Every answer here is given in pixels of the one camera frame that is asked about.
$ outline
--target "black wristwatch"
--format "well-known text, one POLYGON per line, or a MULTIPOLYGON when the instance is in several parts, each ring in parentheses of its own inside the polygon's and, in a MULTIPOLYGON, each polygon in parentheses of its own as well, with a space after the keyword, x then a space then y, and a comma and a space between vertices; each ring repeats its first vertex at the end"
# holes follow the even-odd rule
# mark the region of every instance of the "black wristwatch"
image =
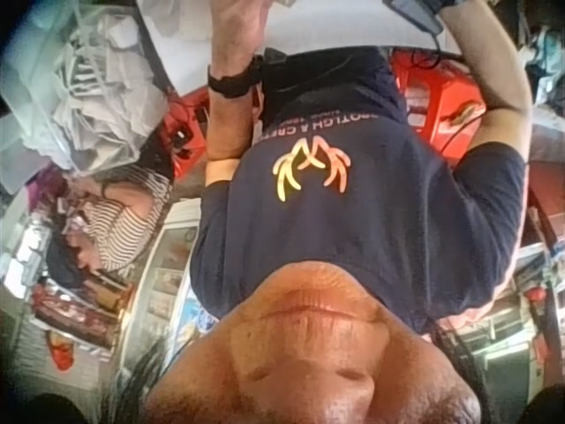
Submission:
POLYGON ((226 99, 237 99, 243 97, 251 87, 256 86, 261 81, 261 69, 263 67, 263 58, 261 56, 254 56, 247 69, 239 75, 232 77, 223 77, 216 79, 210 75, 210 68, 208 68, 208 87, 223 95, 226 99))

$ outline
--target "yellow logo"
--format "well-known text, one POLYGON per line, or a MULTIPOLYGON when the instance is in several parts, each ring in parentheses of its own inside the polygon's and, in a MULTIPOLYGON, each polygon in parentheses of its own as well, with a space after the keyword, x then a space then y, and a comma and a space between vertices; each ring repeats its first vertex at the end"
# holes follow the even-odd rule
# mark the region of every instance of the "yellow logo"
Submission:
POLYGON ((300 153, 303 153, 305 160, 299 164, 298 170, 305 170, 309 166, 318 168, 320 170, 326 169, 326 164, 316 158, 318 151, 322 150, 329 160, 329 176, 324 181, 324 186, 327 187, 332 184, 339 174, 339 191, 345 193, 347 188, 347 168, 351 166, 351 159, 339 148, 332 148, 320 136, 315 136, 313 139, 312 151, 308 147, 306 139, 300 139, 296 142, 292 151, 286 155, 281 156, 273 167, 273 174, 278 176, 276 191, 281 201, 286 201, 285 183, 289 182, 290 186, 295 190, 302 190, 302 186, 297 182, 293 175, 293 165, 300 153))

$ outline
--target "lips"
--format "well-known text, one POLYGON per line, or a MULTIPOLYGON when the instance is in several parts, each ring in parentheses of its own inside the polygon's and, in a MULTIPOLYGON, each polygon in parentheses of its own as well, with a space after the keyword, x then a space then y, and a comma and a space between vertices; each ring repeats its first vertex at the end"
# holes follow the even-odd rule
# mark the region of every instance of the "lips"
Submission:
POLYGON ((356 321, 372 321, 372 314, 359 301, 330 290, 296 290, 273 301, 263 318, 291 314, 314 313, 356 321))

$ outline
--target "striped shirt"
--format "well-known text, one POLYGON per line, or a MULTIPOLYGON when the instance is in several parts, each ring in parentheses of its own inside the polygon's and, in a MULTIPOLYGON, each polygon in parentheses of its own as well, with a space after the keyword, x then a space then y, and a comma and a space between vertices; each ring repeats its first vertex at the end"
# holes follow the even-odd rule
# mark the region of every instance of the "striped shirt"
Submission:
POLYGON ((154 198, 147 219, 139 218, 124 204, 110 199, 99 199, 87 206, 87 233, 94 239, 102 268, 114 271, 132 263, 147 246, 169 201, 171 183, 157 172, 138 165, 112 170, 104 179, 143 186, 154 198))

